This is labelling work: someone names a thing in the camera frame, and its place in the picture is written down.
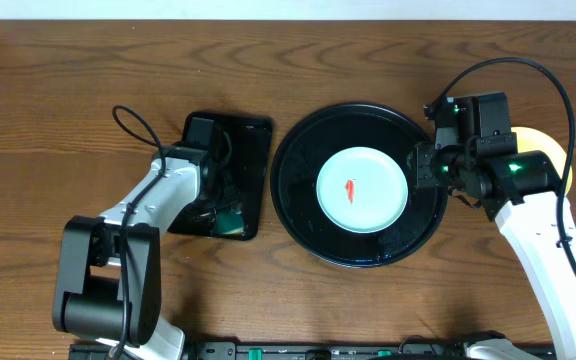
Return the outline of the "light blue plate back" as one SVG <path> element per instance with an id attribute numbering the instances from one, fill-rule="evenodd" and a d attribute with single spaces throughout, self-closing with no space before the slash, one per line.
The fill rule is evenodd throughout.
<path id="1" fill-rule="evenodd" d="M 389 155 L 369 147 L 351 147 L 331 156 L 315 185 L 320 208 L 338 227 L 358 234 L 394 224 L 408 202 L 408 184 Z"/>

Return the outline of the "green yellow sponge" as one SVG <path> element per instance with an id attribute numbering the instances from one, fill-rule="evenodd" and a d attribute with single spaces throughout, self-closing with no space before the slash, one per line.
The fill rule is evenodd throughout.
<path id="1" fill-rule="evenodd" d="M 211 235 L 215 237 L 241 236 L 245 224 L 243 217 L 235 210 L 220 211 L 216 214 Z"/>

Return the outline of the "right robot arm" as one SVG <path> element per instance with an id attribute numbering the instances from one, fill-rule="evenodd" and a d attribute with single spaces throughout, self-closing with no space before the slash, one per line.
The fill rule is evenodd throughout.
<path id="1" fill-rule="evenodd" d="M 476 138 L 416 145 L 413 185 L 466 193 L 517 255 L 560 359 L 576 359 L 576 226 L 563 180 L 566 152 L 554 141 L 515 135 L 508 144 Z"/>

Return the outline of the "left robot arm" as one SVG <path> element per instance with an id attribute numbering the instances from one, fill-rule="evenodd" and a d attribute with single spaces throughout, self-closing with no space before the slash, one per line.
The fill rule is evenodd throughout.
<path id="1" fill-rule="evenodd" d="M 61 241 L 52 309 L 56 330 L 110 345 L 110 359 L 179 359 L 185 335 L 161 314 L 160 241 L 205 196 L 232 154 L 169 146 L 117 205 L 74 216 Z"/>

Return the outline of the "yellow plate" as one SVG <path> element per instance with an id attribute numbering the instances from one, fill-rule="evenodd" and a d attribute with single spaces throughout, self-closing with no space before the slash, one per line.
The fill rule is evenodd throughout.
<path id="1" fill-rule="evenodd" d="M 517 153 L 507 158 L 508 168 L 517 192 L 521 196 L 543 192 L 556 192 L 563 179 L 567 153 L 563 147 L 546 133 L 529 127 L 513 126 L 511 131 L 517 140 Z M 548 157 L 557 173 L 538 167 L 534 152 Z"/>

